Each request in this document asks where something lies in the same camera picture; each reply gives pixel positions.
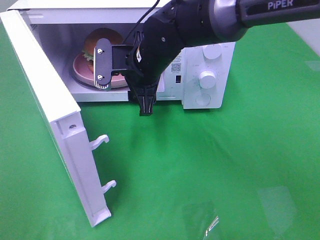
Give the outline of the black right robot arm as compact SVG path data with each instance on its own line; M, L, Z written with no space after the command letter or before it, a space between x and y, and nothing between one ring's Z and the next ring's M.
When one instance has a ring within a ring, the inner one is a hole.
M318 0L172 0L144 22L125 79L131 87L157 84L184 48L236 42L254 26L319 16Z

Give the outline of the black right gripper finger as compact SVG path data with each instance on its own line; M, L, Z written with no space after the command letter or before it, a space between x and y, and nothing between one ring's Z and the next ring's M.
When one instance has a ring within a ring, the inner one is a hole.
M144 32L143 31L136 31L134 34L134 41L132 46L137 48L141 42L144 40Z
M125 76L129 87L128 100L130 103L139 105L139 115L150 116L153 113L153 106L156 103L157 90L160 78L154 78L152 83L137 82L137 76Z

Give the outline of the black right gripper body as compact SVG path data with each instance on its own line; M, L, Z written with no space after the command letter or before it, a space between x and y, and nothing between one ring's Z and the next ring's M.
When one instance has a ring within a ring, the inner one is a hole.
M127 74L127 83L132 86L154 84L184 47L174 19L149 17L143 24L143 38L133 53L133 62L140 74Z

